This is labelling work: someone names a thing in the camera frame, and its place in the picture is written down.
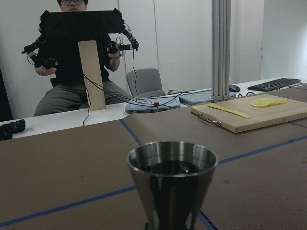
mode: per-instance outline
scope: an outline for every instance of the dark liquid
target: dark liquid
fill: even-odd
[[[185,161],[165,161],[143,168],[143,170],[149,173],[166,175],[189,174],[199,171],[194,164]]]

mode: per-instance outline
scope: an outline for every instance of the black cable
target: black cable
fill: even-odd
[[[255,93],[253,93],[253,92],[248,92],[245,96],[248,96],[250,94],[255,95]]]
[[[33,63],[33,61],[32,62],[30,62],[30,60],[29,60],[29,56],[27,57],[27,59],[28,59],[28,62],[33,66],[34,65],[34,63]]]
[[[137,74],[134,68],[134,50],[133,50],[133,56],[132,56],[132,68],[134,70],[135,73],[135,81],[134,81],[134,88],[135,88],[135,92],[136,92],[136,100],[138,100],[138,89],[136,88],[136,79],[137,79]]]
[[[135,99],[129,99],[129,98],[123,97],[123,96],[121,96],[121,95],[118,95],[117,93],[112,92],[111,90],[109,90],[109,89],[107,89],[107,88],[105,88],[105,87],[103,87],[103,86],[97,84],[96,82],[90,80],[85,74],[83,74],[83,76],[84,76],[85,79],[87,79],[88,81],[90,81],[90,83],[93,84],[96,88],[98,88],[98,89],[100,89],[100,90],[102,90],[102,91],[104,91],[104,92],[110,94],[111,96],[116,97],[119,101],[125,102],[125,103],[128,103],[128,104],[134,104],[134,105],[140,105],[140,104],[142,104],[142,105],[147,106],[147,107],[159,107],[159,106],[162,106],[162,105],[163,105],[163,106],[167,106],[167,107],[170,107],[170,108],[175,108],[175,107],[173,107],[173,106],[167,105],[167,103],[170,103],[170,102],[173,101],[176,97],[179,97],[181,94],[185,93],[185,92],[179,93],[178,95],[174,96],[171,100],[169,100],[169,101],[167,101],[167,102],[165,102],[165,103],[163,103],[163,104],[154,105],[150,100],[148,100],[148,101],[150,101],[151,104],[148,104],[148,103],[138,102],[138,101],[135,100]],[[136,104],[136,103],[131,103],[131,102],[127,102],[127,101],[124,101],[124,100],[122,100],[122,99],[120,99],[120,98],[124,98],[124,99],[131,100],[131,101],[136,101],[138,104]]]
[[[87,89],[86,86],[85,86],[85,90],[86,90],[86,94],[87,94],[87,98],[88,98],[89,104],[88,104],[88,109],[87,109],[87,117],[83,120],[82,126],[84,126],[84,123],[85,123],[86,119],[90,116],[90,106],[91,106],[90,94],[89,94],[88,89]]]

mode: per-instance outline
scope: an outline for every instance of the metal pole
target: metal pole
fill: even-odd
[[[229,100],[230,2],[212,0],[212,101]]]

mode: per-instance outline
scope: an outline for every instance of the black t-shirt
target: black t-shirt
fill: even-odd
[[[60,65],[56,71],[57,80],[61,83],[76,83],[83,80],[83,71],[79,54],[78,42],[85,39],[74,37],[48,38],[39,47],[38,58],[53,58]],[[106,45],[111,40],[108,35],[97,34],[88,40],[96,40],[100,63],[102,81],[110,81],[109,69],[110,57],[107,55]]]

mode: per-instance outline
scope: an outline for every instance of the lemon slice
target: lemon slice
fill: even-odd
[[[276,105],[276,104],[280,104],[280,99],[274,99],[275,102],[273,103],[273,105]]]
[[[263,99],[269,100],[270,101],[269,105],[275,104],[275,99],[274,98],[263,98]]]
[[[271,101],[268,98],[262,98],[262,99],[255,100],[250,103],[250,105],[254,107],[266,107],[270,104],[271,104]]]
[[[280,99],[279,104],[286,104],[287,102],[283,99]]]

